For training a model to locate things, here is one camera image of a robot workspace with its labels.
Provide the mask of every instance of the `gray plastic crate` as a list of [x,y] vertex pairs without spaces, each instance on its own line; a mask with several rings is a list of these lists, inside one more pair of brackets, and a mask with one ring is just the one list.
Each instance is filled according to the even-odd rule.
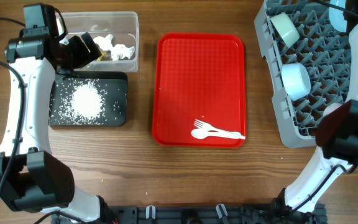
[[[300,33],[299,41],[291,48],[270,21],[282,12],[289,15]],[[324,109],[332,103],[343,103],[349,90],[348,36],[332,27],[327,7],[308,0],[265,0],[255,18],[255,29],[272,77],[272,101],[283,144],[290,148],[315,146]],[[302,63],[311,80],[310,94],[297,101],[292,101],[283,87],[281,68],[288,63]]]

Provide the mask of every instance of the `table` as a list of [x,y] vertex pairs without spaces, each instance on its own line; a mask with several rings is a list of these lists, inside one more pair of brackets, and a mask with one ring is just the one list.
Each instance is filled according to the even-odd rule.
[[[0,0],[0,16],[23,21],[22,6]],[[269,203],[291,184],[314,153],[287,149],[273,112],[267,63],[260,56],[254,18],[263,0],[51,3],[61,12],[135,11],[140,25],[140,71],[129,73],[127,123],[119,128],[49,129],[53,155],[68,165],[76,185],[109,205],[240,205]],[[0,22],[0,60],[20,27]],[[168,32],[238,35],[246,47],[247,140],[238,150],[171,148],[152,138],[158,39]],[[0,143],[9,105],[8,70],[0,67]],[[358,170],[341,176],[322,196],[329,223],[358,223]],[[41,214],[11,212],[0,203],[0,223],[33,223]]]

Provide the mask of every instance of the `white spoon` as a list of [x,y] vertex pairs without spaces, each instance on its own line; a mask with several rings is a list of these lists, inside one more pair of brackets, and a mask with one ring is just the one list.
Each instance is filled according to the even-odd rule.
[[212,131],[205,131],[200,128],[192,130],[191,135],[196,139],[204,139],[206,137],[221,137],[221,138],[229,138],[229,139],[244,138],[241,135],[241,133],[238,132],[230,132],[230,133],[212,132]]

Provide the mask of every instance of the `fork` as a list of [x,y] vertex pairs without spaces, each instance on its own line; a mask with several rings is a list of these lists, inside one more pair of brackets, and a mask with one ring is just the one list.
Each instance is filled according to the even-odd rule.
[[196,120],[194,121],[194,126],[196,126],[197,128],[200,128],[200,129],[207,130],[207,131],[217,131],[217,132],[221,132],[221,133],[227,133],[227,134],[230,134],[230,135],[233,134],[233,133],[231,133],[230,131],[225,131],[225,130],[222,130],[222,129],[215,128],[214,126],[208,124],[207,122],[200,121],[200,120],[198,120],[198,119],[196,119]]

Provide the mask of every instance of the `white crumpled tissue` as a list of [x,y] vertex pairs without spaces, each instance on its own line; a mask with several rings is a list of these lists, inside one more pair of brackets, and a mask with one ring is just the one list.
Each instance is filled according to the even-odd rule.
[[135,52],[135,47],[126,47],[124,44],[112,46],[112,38],[113,36],[108,34],[106,37],[95,37],[93,41],[95,44],[98,44],[103,51],[110,51],[112,60],[130,59]]

